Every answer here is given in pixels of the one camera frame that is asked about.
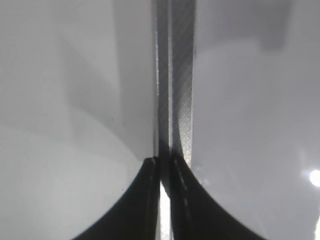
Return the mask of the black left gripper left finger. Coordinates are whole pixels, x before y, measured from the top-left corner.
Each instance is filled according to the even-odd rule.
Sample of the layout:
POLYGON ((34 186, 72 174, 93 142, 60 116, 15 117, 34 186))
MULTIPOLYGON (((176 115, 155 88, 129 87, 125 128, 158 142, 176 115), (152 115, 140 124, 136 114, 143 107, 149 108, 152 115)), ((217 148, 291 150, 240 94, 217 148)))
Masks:
POLYGON ((160 161, 146 158, 121 198, 76 240, 154 240, 160 197, 160 161))

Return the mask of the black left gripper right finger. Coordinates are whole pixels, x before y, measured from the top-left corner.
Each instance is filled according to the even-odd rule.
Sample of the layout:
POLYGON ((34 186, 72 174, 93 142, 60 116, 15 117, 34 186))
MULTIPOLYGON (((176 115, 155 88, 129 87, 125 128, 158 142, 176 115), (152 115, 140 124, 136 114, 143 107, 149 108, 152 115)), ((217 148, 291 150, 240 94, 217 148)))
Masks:
POLYGON ((184 158, 169 160, 170 211, 175 240, 261 240, 202 187, 184 158))

